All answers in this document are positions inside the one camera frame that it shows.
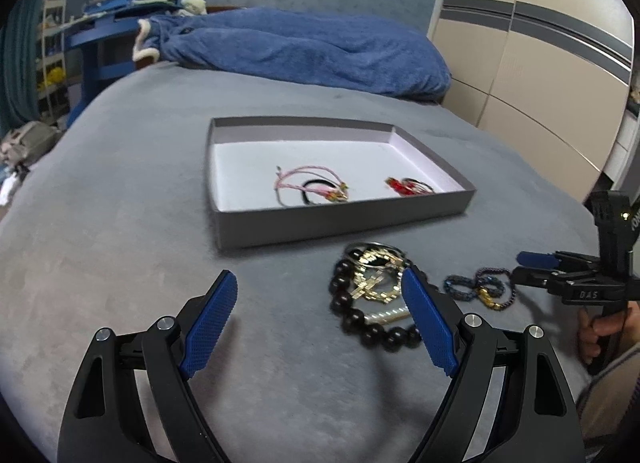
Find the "right hand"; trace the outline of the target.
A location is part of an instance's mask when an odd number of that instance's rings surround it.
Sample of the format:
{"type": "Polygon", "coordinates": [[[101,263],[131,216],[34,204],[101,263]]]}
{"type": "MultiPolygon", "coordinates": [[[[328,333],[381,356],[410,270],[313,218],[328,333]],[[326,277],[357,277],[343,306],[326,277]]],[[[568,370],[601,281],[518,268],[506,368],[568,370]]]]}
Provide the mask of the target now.
{"type": "Polygon", "coordinates": [[[578,309],[578,353],[585,365],[601,353],[598,345],[601,337],[620,333],[618,353],[625,353],[639,343],[639,304],[631,301],[626,311],[601,318],[591,318],[587,309],[578,309]]]}

